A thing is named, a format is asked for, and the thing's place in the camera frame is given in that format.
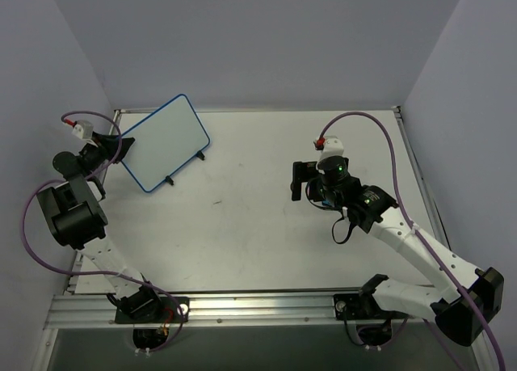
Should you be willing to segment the blue framed small whiteboard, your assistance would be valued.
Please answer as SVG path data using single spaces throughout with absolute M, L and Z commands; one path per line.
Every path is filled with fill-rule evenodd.
M 172 177 L 195 159 L 199 150 L 204 152 L 211 145 L 206 128 L 185 94 L 176 95 L 123 131 L 122 137 L 135 138 L 122 163 L 146 193 L 166 183 L 165 177 Z

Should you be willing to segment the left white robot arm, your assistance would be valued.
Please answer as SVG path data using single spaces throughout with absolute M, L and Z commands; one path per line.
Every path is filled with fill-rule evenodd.
M 93 133 L 77 155 L 62 151 L 53 158 L 53 168 L 65 182 L 44 189 L 36 197 L 54 239 L 87 257 L 107 277 L 114 289 L 111 302 L 117 310 L 132 321 L 153 322 L 162 315 L 162 299 L 108 238 L 108 220 L 100 205 L 106 192 L 99 178 L 92 175 L 106 161 L 120 162 L 134 142 L 132 137 Z M 91 183 L 98 188 L 100 199 L 91 190 Z

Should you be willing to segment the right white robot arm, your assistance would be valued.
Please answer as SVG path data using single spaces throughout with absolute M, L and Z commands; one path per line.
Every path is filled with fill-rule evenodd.
M 399 204 L 377 186 L 363 185 L 348 172 L 348 160 L 294 162 L 292 200 L 303 196 L 320 209 L 337 211 L 349 229 L 361 229 L 393 248 L 430 282 L 408 285 L 376 274 L 359 290 L 359 307 L 369 317 L 396 312 L 432 320 L 456 344 L 468 347 L 501 309 L 504 278 L 463 260 L 417 224 L 409 224 Z

